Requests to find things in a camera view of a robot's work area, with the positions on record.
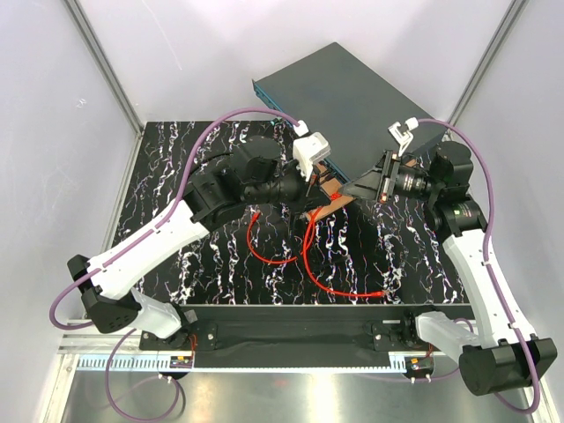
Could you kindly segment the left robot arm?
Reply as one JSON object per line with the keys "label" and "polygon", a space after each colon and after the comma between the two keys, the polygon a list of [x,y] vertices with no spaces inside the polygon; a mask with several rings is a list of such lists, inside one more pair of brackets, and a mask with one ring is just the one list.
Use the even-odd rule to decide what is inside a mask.
{"label": "left robot arm", "polygon": [[292,158],[282,163],[278,143],[253,136],[224,160],[191,176],[181,200],[109,251],[68,262],[73,277],[86,276],[81,300],[96,329],[114,333],[123,328],[149,332],[170,348],[189,342],[193,318],[170,302],[140,293],[135,284],[178,250],[199,241],[258,204],[283,204],[302,214],[330,203],[314,181],[315,165],[330,155],[319,132],[293,141]]}

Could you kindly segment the grey network switch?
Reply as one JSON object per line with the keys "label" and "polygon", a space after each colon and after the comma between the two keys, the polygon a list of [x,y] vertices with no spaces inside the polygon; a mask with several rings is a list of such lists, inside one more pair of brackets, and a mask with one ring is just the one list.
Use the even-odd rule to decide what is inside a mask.
{"label": "grey network switch", "polygon": [[397,142],[395,122],[428,112],[336,42],[260,78],[256,96],[304,121],[330,144],[327,161],[343,182],[368,171]]}

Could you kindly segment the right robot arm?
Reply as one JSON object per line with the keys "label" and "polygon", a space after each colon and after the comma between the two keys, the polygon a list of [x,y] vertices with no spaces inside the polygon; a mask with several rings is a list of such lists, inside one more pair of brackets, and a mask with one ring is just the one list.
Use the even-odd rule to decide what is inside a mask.
{"label": "right robot arm", "polygon": [[531,387],[557,358],[550,338],[539,338],[524,317],[503,277],[487,237],[485,217],[468,192],[471,151],[457,142],[439,145],[426,170],[408,167],[393,151],[340,193],[386,203],[394,196],[423,201],[428,227],[435,233],[461,279],[477,330],[471,332],[440,311],[413,312],[400,327],[405,346],[438,348],[457,363],[475,396]]}

